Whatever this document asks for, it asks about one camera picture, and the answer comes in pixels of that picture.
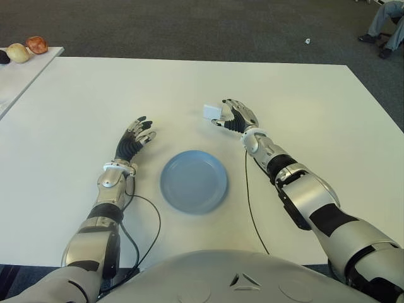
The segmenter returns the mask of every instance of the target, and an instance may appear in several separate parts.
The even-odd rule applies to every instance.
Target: white onion
[[[9,47],[7,47],[6,53],[11,60],[17,63],[24,63],[30,58],[30,54],[28,53],[27,49],[20,43],[11,44]]]

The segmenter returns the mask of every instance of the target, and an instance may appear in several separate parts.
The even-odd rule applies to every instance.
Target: blue plate
[[[207,213],[222,202],[227,192],[226,170],[204,151],[184,151],[165,165],[160,189],[178,210],[195,215]]]

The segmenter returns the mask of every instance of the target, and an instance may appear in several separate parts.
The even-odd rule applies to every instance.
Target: wire
[[[132,203],[133,197],[134,197],[134,191],[136,189],[136,181],[134,179],[134,177],[132,177],[132,193],[128,194],[128,192],[125,189],[125,194],[129,197],[131,197],[131,199],[126,203],[126,205],[123,207],[122,211],[125,211],[125,209]]]
[[[135,264],[133,265],[133,267],[126,273],[125,277],[124,277],[121,281],[119,281],[118,283],[116,283],[115,285],[111,286],[111,287],[108,288],[108,289],[101,290],[101,291],[100,291],[99,298],[100,298],[100,296],[105,295],[107,292],[110,292],[111,290],[113,290],[113,289],[115,289],[115,288],[121,286],[122,284],[126,283],[127,281],[129,281],[130,279],[132,279],[135,275],[137,275],[137,274],[139,273],[139,265],[140,265],[140,264],[143,262],[143,260],[147,257],[148,253],[150,252],[150,250],[153,248],[154,244],[156,243],[156,241],[157,241],[157,239],[158,239],[158,236],[160,235],[160,231],[161,231],[161,227],[162,227],[162,218],[161,218],[160,212],[158,211],[157,207],[156,207],[149,199],[147,199],[147,198],[145,198],[145,197],[142,197],[142,196],[139,196],[139,195],[137,195],[137,194],[134,194],[135,185],[136,185],[136,183],[135,183],[135,180],[134,180],[134,178],[133,178],[132,194],[128,194],[128,193],[125,191],[125,193],[126,193],[129,197],[131,197],[131,199],[128,201],[128,203],[126,203],[126,205],[123,207],[122,210],[124,211],[124,210],[132,203],[132,200],[133,200],[134,197],[141,198],[141,199],[147,201],[147,202],[154,208],[154,210],[155,210],[156,213],[157,213],[157,216],[158,216],[158,230],[157,230],[156,236],[155,236],[153,242],[150,244],[150,246],[149,246],[147,252],[145,253],[145,255],[144,255],[144,256],[140,259],[140,261],[139,261],[140,253],[139,253],[138,245],[137,245],[136,242],[133,240],[133,238],[130,236],[129,232],[127,232],[127,230],[125,229],[125,226],[124,226],[123,223],[121,222],[120,226],[121,226],[121,228],[122,228],[122,231],[124,232],[124,234],[126,235],[126,237],[128,237],[129,241],[132,243],[133,247],[134,247],[135,250],[136,250],[136,254],[137,254],[137,255],[136,255],[136,262],[135,262]]]
[[[139,266],[139,258],[140,258],[140,253],[139,253],[139,247],[136,244],[136,242],[133,240],[133,238],[131,237],[131,235],[129,234],[129,232],[126,230],[123,222],[121,222],[120,224],[122,231],[124,232],[125,236],[128,238],[128,240],[130,241],[130,243],[132,243],[134,250],[136,251],[136,262],[134,263],[135,268],[137,268]]]
[[[246,151],[246,155],[244,157],[244,164],[245,164],[245,170],[246,170],[246,186],[247,186],[247,200],[248,200],[248,208],[250,209],[250,215],[251,215],[251,219],[252,219],[252,224],[254,225],[255,231],[257,233],[257,236],[259,238],[259,240],[261,241],[261,244],[263,245],[265,251],[267,254],[270,254],[269,251],[267,250],[264,241],[261,238],[261,235],[258,232],[257,229],[257,225],[255,224],[255,220],[254,220],[254,216],[253,216],[253,211],[251,210],[251,203],[250,203],[250,191],[249,191],[249,186],[248,186],[248,174],[247,174],[247,151]]]

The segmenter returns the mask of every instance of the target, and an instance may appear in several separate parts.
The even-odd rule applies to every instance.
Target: person's leg
[[[395,51],[400,45],[401,41],[404,40],[404,17],[401,17],[400,21],[397,23],[397,28],[388,40],[385,48]]]
[[[403,15],[403,9],[401,8],[402,6],[403,3],[401,1],[391,1],[383,4],[377,11],[367,33],[372,37],[378,36],[384,22],[388,18],[395,18]]]

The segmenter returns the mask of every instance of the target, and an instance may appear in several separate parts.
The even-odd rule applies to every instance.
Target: black shoe
[[[379,53],[379,57],[381,59],[387,59],[389,56],[391,56],[391,53],[393,51],[391,49],[383,49],[380,53]]]
[[[377,40],[377,37],[370,36],[368,33],[366,35],[360,36],[359,41],[361,42],[367,42],[367,43],[375,43]]]

